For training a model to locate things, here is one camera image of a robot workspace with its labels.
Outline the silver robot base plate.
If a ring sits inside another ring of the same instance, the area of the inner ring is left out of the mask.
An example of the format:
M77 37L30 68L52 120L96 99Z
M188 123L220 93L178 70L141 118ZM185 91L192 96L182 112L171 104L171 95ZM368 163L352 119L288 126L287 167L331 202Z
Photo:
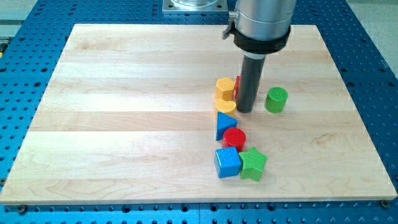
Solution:
M162 0L162 11L182 12L224 12L228 11L227 0Z

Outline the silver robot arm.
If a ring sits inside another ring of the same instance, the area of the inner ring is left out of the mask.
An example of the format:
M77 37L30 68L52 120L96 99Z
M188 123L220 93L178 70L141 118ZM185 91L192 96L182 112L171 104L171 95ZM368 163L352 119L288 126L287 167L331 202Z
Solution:
M296 0L238 0L234 19L223 38L234 35L234 44L243 53L237 110L252 111L266 55L282 50L290 35Z

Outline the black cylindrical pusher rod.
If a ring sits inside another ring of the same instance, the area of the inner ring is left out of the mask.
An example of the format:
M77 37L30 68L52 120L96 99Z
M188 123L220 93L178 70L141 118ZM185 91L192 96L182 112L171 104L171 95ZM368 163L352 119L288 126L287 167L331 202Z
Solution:
M237 109L242 113L250 113L253 109L264 61L265 55L261 55L261 58L245 55L243 58L237 102Z

